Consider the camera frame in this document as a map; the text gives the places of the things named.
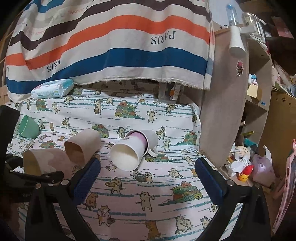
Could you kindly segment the red yellow toy figure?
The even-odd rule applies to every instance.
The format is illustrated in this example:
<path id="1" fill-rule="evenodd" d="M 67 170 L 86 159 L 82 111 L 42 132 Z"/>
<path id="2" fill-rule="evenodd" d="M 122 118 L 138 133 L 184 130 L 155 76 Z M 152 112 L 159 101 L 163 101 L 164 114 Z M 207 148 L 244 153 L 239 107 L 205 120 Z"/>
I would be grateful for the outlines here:
<path id="1" fill-rule="evenodd" d="M 254 169 L 253 165 L 247 165 L 239 174 L 238 180 L 241 182 L 246 182 L 249 178 L 249 175 L 252 173 Z"/>

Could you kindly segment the clear blue bottle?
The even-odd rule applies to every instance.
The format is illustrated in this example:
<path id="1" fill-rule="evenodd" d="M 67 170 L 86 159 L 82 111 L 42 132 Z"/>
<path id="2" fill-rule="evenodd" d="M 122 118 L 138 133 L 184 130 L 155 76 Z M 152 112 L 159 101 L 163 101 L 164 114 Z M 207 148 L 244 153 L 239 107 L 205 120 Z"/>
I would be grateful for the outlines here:
<path id="1" fill-rule="evenodd" d="M 226 12 L 229 21 L 229 26 L 236 26 L 236 10 L 231 4 L 226 5 Z"/>

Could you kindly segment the green plastic cup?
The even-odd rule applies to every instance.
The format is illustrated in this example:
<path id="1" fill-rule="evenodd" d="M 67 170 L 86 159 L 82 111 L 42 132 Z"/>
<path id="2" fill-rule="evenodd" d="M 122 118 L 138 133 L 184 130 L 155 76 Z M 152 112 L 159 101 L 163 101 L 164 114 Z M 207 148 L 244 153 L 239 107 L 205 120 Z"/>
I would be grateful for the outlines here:
<path id="1" fill-rule="evenodd" d="M 39 132 L 39 125 L 30 116 L 25 115 L 18 127 L 18 134 L 24 138 L 35 139 Z"/>

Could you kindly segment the white cone lamp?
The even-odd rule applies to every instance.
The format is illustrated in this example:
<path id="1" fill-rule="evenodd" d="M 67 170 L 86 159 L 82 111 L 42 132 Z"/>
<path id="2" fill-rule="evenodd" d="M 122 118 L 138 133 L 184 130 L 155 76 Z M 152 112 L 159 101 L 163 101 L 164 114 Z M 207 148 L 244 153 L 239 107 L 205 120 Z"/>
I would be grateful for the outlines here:
<path id="1" fill-rule="evenodd" d="M 245 47 L 241 38 L 240 27 L 230 26 L 229 53 L 231 56 L 241 59 L 246 55 Z"/>

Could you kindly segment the striped Paris cloth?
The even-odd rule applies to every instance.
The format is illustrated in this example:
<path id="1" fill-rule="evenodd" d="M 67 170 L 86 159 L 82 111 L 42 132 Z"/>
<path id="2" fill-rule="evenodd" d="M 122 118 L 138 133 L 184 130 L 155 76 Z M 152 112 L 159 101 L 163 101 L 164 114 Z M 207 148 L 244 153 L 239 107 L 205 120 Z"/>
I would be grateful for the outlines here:
<path id="1" fill-rule="evenodd" d="M 214 49 L 208 1 L 31 1 L 8 46 L 6 86 L 13 102 L 67 78 L 208 90 Z"/>

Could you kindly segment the cat print bed sheet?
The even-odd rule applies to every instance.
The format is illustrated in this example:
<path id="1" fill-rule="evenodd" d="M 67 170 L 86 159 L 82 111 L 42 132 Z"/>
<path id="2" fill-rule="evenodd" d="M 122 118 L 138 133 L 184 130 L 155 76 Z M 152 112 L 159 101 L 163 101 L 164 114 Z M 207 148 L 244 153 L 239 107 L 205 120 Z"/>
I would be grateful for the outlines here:
<path id="1" fill-rule="evenodd" d="M 199 107 L 157 98 L 141 83 L 75 88 L 65 97 L 10 102 L 40 127 L 36 138 L 14 133 L 8 152 L 66 151 L 90 129 L 101 143 L 92 152 L 100 173 L 78 210 L 100 240 L 196 240 L 218 206 L 195 170 L 201 157 Z"/>

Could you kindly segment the baby wipes pack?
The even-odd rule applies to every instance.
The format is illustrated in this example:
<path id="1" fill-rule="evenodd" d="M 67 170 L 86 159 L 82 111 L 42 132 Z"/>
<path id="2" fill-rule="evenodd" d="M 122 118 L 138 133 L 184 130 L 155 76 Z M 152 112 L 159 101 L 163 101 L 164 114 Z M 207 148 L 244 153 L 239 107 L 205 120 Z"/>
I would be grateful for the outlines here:
<path id="1" fill-rule="evenodd" d="M 66 96 L 74 87 L 72 78 L 60 79 L 43 83 L 31 91 L 34 100 L 58 98 Z"/>

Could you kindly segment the brown wooden side panel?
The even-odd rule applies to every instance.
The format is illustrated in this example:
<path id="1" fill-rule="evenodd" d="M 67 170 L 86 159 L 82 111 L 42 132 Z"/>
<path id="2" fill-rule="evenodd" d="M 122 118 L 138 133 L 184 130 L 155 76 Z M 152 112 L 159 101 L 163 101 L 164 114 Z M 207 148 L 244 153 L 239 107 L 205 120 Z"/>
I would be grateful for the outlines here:
<path id="1" fill-rule="evenodd" d="M 249 56 L 230 55 L 230 30 L 215 33 L 214 65 L 210 90 L 205 92 L 200 121 L 200 151 L 222 167 L 236 138 L 248 88 Z M 243 75 L 237 76 L 237 61 L 243 61 Z"/>

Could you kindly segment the cartoon sticker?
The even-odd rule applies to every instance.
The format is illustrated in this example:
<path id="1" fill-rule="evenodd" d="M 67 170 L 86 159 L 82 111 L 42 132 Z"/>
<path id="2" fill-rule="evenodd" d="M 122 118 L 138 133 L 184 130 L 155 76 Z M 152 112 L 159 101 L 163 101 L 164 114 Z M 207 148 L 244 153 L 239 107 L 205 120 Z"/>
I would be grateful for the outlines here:
<path id="1" fill-rule="evenodd" d="M 236 72 L 237 72 L 237 76 L 241 76 L 243 75 L 243 61 L 238 60 L 237 64 L 236 64 Z"/>

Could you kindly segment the pink speckled cup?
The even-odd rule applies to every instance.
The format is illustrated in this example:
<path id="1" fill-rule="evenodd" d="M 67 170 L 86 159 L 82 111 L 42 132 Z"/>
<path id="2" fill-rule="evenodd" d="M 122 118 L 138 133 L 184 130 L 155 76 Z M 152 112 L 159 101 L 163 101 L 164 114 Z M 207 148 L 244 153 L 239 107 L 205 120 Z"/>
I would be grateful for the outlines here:
<path id="1" fill-rule="evenodd" d="M 72 167 L 66 153 L 58 148 L 32 149 L 23 152 L 23 168 L 26 174 L 41 176 L 62 171 L 65 179 L 71 179 Z"/>

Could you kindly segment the white pink mug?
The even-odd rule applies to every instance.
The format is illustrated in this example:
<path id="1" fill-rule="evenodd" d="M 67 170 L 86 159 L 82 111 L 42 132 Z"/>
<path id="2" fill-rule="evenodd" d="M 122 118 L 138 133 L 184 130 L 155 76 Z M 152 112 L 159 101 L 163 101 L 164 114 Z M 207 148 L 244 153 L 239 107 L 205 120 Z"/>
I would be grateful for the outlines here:
<path id="1" fill-rule="evenodd" d="M 133 171 L 141 163 L 144 155 L 158 156 L 156 149 L 158 136 L 151 130 L 133 130 L 114 144 L 107 154 L 108 160 L 123 171 Z"/>

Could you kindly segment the beige plastic cup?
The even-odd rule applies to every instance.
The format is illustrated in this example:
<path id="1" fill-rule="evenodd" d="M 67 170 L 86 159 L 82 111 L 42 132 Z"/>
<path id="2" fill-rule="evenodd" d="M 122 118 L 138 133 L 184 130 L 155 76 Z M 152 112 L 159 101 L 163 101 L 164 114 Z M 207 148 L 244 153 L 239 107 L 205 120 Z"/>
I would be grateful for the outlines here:
<path id="1" fill-rule="evenodd" d="M 87 128 L 68 139 L 64 146 L 71 162 L 85 166 L 95 152 L 100 149 L 100 134 L 96 130 Z"/>

